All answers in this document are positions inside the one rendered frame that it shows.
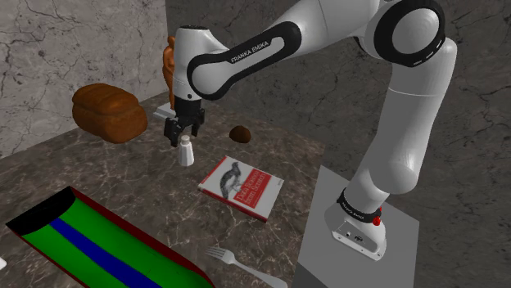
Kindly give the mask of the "white and red book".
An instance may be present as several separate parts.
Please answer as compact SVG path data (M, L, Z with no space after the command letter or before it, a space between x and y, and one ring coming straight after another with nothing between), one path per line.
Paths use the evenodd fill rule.
M225 156L198 190L266 223L283 184L281 178Z

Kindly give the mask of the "brown bread loaf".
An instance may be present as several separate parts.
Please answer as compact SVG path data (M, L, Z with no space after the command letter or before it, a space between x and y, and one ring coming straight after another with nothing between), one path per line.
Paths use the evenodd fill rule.
M76 124L106 142L128 142L147 129L145 110L133 94L121 88L89 84L75 92L72 102Z

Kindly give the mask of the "small brown round bread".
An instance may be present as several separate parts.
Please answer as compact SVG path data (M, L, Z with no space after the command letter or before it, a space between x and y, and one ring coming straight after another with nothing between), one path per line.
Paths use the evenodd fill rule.
M251 140L251 132L248 128L238 125L231 129L229 138L238 143L249 143Z

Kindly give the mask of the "green blue striped board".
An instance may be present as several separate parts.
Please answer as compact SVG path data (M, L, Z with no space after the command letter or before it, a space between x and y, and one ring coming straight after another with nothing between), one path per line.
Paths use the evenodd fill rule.
M190 260L73 187L7 227L85 288L215 288Z

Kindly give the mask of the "brown figure on grey base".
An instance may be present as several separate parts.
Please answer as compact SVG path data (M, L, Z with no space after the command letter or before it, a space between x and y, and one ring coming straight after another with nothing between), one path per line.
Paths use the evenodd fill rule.
M154 112L154 116L159 119L175 117L174 111L174 94L173 94L173 74L174 74L174 42L175 37L167 38L168 46L163 51L163 67L162 72L165 82L169 89L169 100L162 106L159 106Z

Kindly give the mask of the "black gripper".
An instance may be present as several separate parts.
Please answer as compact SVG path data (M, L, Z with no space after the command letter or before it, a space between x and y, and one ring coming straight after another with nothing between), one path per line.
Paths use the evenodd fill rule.
M166 118L164 136L170 140L171 146L177 147L179 136L186 128L185 122L193 122L192 135L196 137L202 124L205 122L205 110L201 108L201 100L190 100L176 97L174 111L177 118Z

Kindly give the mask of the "silver fork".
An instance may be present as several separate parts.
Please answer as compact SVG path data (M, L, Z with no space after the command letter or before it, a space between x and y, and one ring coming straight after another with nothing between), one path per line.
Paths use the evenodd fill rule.
M226 250L224 248L219 248L219 247L208 247L205 250L205 254L207 254L211 257L214 257L216 259L219 259L226 264L233 264L233 265L243 269L244 271L249 272L250 274L259 278L260 280L262 280L264 283L271 286L272 288L288 288L288 285L285 281L283 281L277 277L271 276L267 273L255 270L254 268L250 268L243 263L240 263L239 261L237 261L235 254L230 250Z

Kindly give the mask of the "grey robot stand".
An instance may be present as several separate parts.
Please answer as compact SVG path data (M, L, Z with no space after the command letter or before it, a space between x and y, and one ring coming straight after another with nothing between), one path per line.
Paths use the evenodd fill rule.
M378 261L334 239L333 206L348 181L319 170L291 288L414 288L419 221L385 203L387 249Z

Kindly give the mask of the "white salt shaker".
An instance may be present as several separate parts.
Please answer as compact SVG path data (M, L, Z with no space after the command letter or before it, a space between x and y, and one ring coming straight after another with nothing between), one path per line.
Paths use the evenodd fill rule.
M188 167L194 163L192 143L188 135L182 135L179 140L179 164Z

